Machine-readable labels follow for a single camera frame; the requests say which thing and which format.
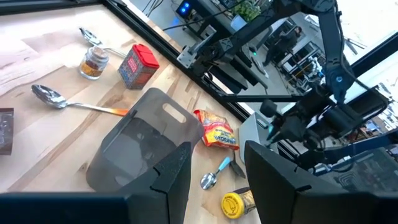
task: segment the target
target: jar lid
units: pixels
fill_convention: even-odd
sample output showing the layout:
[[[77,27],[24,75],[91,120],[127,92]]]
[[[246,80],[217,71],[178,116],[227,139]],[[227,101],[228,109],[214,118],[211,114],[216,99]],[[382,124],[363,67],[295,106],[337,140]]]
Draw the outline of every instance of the jar lid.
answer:
[[[94,46],[91,48],[91,53],[98,58],[108,58],[108,53],[101,47]]]
[[[227,193],[221,200],[221,208],[228,218],[239,218],[244,213],[244,202],[237,193]]]

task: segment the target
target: black metal frame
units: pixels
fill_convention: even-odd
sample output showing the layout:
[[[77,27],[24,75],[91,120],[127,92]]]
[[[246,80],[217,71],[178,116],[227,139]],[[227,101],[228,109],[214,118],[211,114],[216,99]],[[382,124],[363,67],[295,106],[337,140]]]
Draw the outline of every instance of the black metal frame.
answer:
[[[156,31],[142,21],[137,15],[129,10],[122,0],[0,0],[0,16],[8,14],[19,14],[26,12],[48,11],[54,9],[65,9],[69,7],[83,7],[95,4],[103,4],[134,32],[145,39],[153,48],[158,50],[165,58],[172,62],[178,69],[191,78],[197,85],[211,95],[217,102],[223,105],[230,113],[244,122],[250,114],[237,102],[238,101],[262,101],[270,99],[274,101],[296,101],[296,96],[236,96],[227,95],[220,87],[209,78],[185,68],[177,60],[180,52],[164,40]],[[360,76],[381,61],[396,52],[398,46],[398,34],[389,37],[382,44],[372,49],[368,54],[351,65],[356,76]]]

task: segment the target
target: yellow lid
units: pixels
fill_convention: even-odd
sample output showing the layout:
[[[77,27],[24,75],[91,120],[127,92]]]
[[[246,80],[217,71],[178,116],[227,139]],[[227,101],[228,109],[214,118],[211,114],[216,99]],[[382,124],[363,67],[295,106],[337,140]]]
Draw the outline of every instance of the yellow lid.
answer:
[[[237,193],[228,193],[221,201],[221,209],[228,218],[239,218],[244,212],[243,199]]]

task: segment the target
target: green plant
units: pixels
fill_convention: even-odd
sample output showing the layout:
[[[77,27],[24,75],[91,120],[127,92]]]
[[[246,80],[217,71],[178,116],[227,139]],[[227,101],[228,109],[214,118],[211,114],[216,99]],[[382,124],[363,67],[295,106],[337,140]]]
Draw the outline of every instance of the green plant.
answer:
[[[244,1],[234,7],[232,13],[240,15],[246,22],[250,22],[261,13],[261,9],[259,6],[255,6],[252,1]]]

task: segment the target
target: spoon handle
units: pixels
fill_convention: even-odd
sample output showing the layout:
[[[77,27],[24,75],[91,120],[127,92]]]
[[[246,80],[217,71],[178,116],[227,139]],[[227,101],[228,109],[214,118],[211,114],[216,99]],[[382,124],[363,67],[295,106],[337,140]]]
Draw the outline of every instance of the spoon handle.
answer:
[[[70,103],[69,105],[89,108],[89,109],[93,109],[93,110],[97,110],[97,111],[103,111],[103,112],[116,114],[116,115],[120,115],[120,116],[124,116],[129,112],[129,110],[127,110],[127,109],[103,108],[100,106],[93,106],[93,105],[88,105],[88,104],[84,104],[84,103]]]
[[[125,53],[122,53],[122,52],[120,52],[120,51],[118,51],[118,50],[115,50],[115,49],[113,49],[113,48],[105,47],[104,49],[105,49],[105,50],[112,51],[113,53],[118,54],[120,57],[123,57],[123,58],[127,57],[127,55],[126,55]]]
[[[226,166],[228,166],[228,164],[231,162],[231,158],[229,158],[228,156],[225,157],[224,161],[220,164],[220,166],[218,167],[218,171],[220,172],[221,170],[223,170]]]

